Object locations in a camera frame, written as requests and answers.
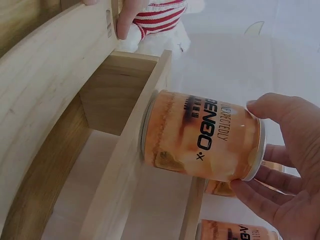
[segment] printed can label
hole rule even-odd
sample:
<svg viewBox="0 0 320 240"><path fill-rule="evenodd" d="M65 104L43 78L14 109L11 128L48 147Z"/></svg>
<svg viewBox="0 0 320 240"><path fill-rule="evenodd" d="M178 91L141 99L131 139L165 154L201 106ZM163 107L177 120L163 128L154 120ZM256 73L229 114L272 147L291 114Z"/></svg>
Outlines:
<svg viewBox="0 0 320 240"><path fill-rule="evenodd" d="M264 151L261 121L244 107L166 90L143 130L146 163L209 180L253 178Z"/></svg>

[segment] can lid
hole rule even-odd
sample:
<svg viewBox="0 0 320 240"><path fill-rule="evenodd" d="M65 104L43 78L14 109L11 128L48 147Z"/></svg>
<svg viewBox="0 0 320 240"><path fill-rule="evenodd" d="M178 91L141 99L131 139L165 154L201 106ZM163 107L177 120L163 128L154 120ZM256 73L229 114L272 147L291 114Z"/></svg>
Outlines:
<svg viewBox="0 0 320 240"><path fill-rule="evenodd" d="M145 113L142 118L142 133L141 133L141 152L145 156L145 144L146 144L146 135L148 129L148 123L151 115L152 108L154 106L155 100L153 99L150 104L147 106Z"/></svg>
<svg viewBox="0 0 320 240"><path fill-rule="evenodd" d="M251 170L249 171L248 175L244 179L242 179L243 181L250 181L255 177L262 163L262 160L264 158L265 151L266 151L266 145L267 145L266 125L262 119L258 118L258 120L260 124L260 139L258 143L258 150L255 156L255 161L253 163L253 166L251 167Z"/></svg>
<svg viewBox="0 0 320 240"><path fill-rule="evenodd" d="M196 233L195 233L194 240L201 240L201 234L202 234L202 224L198 223L198 225L196 227Z"/></svg>
<svg viewBox="0 0 320 240"><path fill-rule="evenodd" d="M275 231L272 231L272 240L279 240L279 235Z"/></svg>

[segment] metal can rim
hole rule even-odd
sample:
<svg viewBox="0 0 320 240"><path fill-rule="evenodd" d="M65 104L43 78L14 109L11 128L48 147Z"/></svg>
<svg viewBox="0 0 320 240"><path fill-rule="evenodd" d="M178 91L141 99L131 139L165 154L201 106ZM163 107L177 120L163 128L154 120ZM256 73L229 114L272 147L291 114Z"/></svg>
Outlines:
<svg viewBox="0 0 320 240"><path fill-rule="evenodd" d="M253 166L251 167L251 170L249 171L247 176L242 179L243 181L251 181L255 177L255 175L257 174L260 168L262 160L264 159L266 146L267 146L267 131L266 131L265 122L260 118L258 118L258 121L260 125L260 139L258 143L256 157L255 157Z"/></svg>
<svg viewBox="0 0 320 240"><path fill-rule="evenodd" d="M150 101L150 104L147 106L145 114L143 115L142 118L142 131L141 131L141 152L142 156L145 156L145 144L146 144L146 135L147 135L147 130L148 130L148 125L149 125L149 119L151 116L152 109L154 108L155 104L155 99Z"/></svg>

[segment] fingernail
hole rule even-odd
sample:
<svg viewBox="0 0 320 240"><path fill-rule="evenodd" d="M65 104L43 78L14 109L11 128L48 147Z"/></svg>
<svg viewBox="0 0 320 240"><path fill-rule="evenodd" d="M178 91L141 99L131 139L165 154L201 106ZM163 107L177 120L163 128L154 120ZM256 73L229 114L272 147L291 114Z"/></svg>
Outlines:
<svg viewBox="0 0 320 240"><path fill-rule="evenodd" d="M250 100L246 102L247 106L252 106L253 104L255 104L256 100Z"/></svg>
<svg viewBox="0 0 320 240"><path fill-rule="evenodd" d="M95 5L97 2L98 0L83 0L85 5Z"/></svg>

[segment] white fur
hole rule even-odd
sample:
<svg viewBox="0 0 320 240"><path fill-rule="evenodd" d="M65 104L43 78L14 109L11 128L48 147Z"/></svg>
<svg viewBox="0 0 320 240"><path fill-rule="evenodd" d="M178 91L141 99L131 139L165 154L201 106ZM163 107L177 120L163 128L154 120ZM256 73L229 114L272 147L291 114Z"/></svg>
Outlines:
<svg viewBox="0 0 320 240"><path fill-rule="evenodd" d="M166 2L168 0L150 0L149 3ZM184 14L200 13L205 8L205 0L186 0L186 2L187 7ZM140 39L140 30L135 24L132 24L126 40L121 40L116 50L158 57L164 50L171 50L172 57L177 59L182 52L188 51L191 44L182 21L173 30L147 35L142 41Z"/></svg>

